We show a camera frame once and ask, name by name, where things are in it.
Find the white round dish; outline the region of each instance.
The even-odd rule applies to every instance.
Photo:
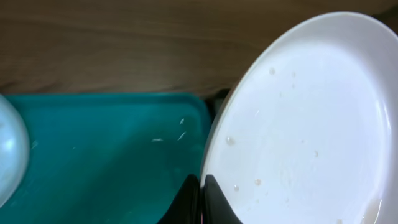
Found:
[[[232,91],[208,140],[243,223],[395,223],[398,38],[334,12],[292,28]]]
[[[29,138],[18,112],[0,96],[0,208],[21,182],[29,158]]]

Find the brown wooden surface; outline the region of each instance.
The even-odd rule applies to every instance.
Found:
[[[0,0],[0,92],[189,91],[233,85],[278,36],[396,0]],[[382,14],[392,27],[394,13]]]

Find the plate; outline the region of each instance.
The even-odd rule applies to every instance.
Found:
[[[214,124],[213,175],[243,223],[398,220],[398,38],[334,12],[292,28],[254,62]]]
[[[0,208],[21,182],[29,158],[29,138],[18,112],[0,96]]]

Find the teal tray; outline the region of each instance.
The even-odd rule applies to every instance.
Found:
[[[210,117],[186,94],[10,95],[31,150],[0,223],[156,223],[199,175]]]

